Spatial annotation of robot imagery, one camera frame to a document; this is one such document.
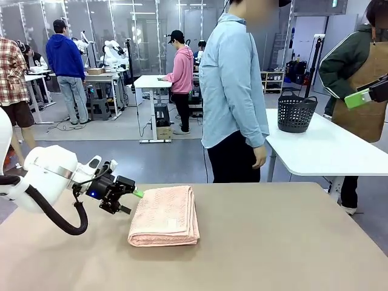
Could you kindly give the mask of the person's right hand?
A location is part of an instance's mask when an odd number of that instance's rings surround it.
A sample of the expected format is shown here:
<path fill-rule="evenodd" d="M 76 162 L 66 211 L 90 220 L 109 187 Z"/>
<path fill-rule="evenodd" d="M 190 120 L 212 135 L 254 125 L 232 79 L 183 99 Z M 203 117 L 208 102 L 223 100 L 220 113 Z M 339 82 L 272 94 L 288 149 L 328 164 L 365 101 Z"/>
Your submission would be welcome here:
<path fill-rule="evenodd" d="M 267 151 L 265 145 L 253 148 L 253 153 L 255 155 L 255 163 L 252 169 L 256 170 L 266 163 Z"/>

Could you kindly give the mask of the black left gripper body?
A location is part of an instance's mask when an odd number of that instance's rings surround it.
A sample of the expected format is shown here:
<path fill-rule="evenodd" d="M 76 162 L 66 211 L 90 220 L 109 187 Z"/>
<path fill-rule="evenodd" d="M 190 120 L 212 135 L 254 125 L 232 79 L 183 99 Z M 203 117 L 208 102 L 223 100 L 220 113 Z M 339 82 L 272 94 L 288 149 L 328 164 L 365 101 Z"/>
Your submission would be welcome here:
<path fill-rule="evenodd" d="M 103 174 L 99 178 L 83 185 L 74 183 L 72 190 L 76 193 L 76 196 L 87 195 L 105 202 L 119 200 L 119 188 L 115 183 L 115 176 L 112 174 Z"/>

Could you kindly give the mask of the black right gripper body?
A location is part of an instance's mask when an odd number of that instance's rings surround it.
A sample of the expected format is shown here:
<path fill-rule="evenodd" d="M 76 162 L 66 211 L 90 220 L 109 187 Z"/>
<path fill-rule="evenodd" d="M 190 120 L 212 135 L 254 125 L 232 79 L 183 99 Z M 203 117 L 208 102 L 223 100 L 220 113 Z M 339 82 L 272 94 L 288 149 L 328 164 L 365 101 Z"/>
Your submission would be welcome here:
<path fill-rule="evenodd" d="M 384 102 L 388 100 L 388 75 L 380 77 L 371 83 L 369 96 L 372 101 Z"/>

